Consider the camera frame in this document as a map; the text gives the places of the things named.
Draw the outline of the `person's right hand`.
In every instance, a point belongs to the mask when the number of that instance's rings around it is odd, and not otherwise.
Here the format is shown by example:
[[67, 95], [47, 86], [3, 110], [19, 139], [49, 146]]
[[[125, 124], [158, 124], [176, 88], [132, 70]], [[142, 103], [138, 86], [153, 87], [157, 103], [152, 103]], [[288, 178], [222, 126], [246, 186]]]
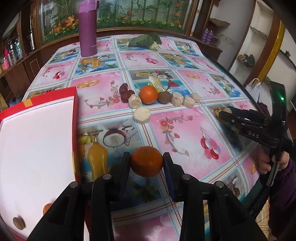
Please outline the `person's right hand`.
[[[287, 168], [288, 163], [290, 161], [290, 155], [287, 152], [282, 152], [280, 156], [279, 163], [279, 170], [283, 170]], [[258, 154], [257, 154], [257, 163], [258, 169], [260, 173], [266, 174], [267, 172], [271, 171], [271, 163], [276, 163], [275, 156], [272, 157], [267, 154], [266, 150], [263, 146], [259, 146]]]

